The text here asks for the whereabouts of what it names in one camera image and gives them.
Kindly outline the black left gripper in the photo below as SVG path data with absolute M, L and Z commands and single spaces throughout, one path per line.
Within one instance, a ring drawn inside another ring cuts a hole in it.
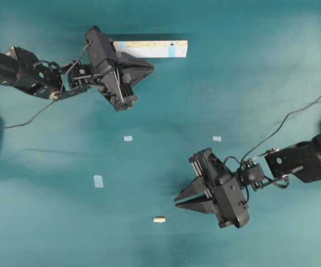
M 94 68 L 94 86 L 110 102 L 115 111 L 125 111 L 133 107 L 137 97 L 133 87 L 154 71 L 154 65 L 126 52 L 116 53 L 115 69 L 98 74 Z

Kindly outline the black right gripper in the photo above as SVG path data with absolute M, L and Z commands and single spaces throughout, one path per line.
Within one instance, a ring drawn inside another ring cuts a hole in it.
M 193 154 L 189 158 L 189 163 L 195 170 L 196 178 L 174 199 L 174 202 L 179 202 L 175 206 L 203 214 L 216 214 L 217 209 L 211 190 L 214 187 L 214 178 L 220 171 L 230 171 L 210 148 Z

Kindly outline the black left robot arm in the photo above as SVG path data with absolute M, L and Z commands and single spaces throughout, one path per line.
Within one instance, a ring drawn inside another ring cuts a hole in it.
M 154 66 L 128 53 L 116 53 L 110 70 L 101 70 L 79 60 L 61 67 L 39 60 L 20 47 L 0 53 L 0 85 L 14 87 L 34 97 L 63 100 L 97 88 L 115 111 L 131 109 L 137 100 L 133 87 L 147 77 Z

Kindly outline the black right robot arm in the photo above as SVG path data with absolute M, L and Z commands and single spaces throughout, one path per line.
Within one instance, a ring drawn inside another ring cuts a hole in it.
M 265 160 L 273 175 L 271 184 L 289 175 L 305 183 L 321 180 L 321 134 L 310 141 L 268 151 Z M 241 224 L 248 218 L 248 202 L 242 189 L 265 186 L 265 176 L 258 164 L 244 161 L 236 172 L 231 172 L 210 148 L 193 154 L 189 162 L 196 178 L 175 198 L 177 207 L 215 214 L 224 224 L 235 221 Z

